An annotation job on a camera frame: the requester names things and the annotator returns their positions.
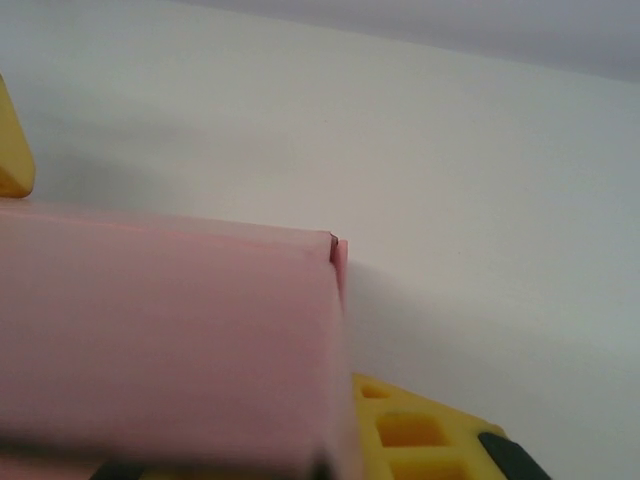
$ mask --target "black piece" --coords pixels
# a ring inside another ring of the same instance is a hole
[[[507,480],[552,480],[524,448],[508,438],[483,432],[478,440]]]
[[[89,480],[140,480],[145,468],[125,463],[105,463]]]

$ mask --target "yellow toy piece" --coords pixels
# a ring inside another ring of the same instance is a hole
[[[34,179],[31,150],[0,76],[0,197],[26,197]]]
[[[368,480],[505,480],[478,440],[500,427],[370,377],[353,385]]]

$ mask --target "ceiling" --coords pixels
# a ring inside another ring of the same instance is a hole
[[[640,81],[640,0],[181,0]]]

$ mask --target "square hole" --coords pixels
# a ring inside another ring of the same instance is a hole
[[[391,462],[390,467],[394,480],[469,480],[460,462],[407,460]]]
[[[391,396],[385,390],[373,385],[364,385],[360,392],[364,398],[389,398]]]
[[[447,445],[438,422],[420,413],[387,413],[376,422],[383,447]]]

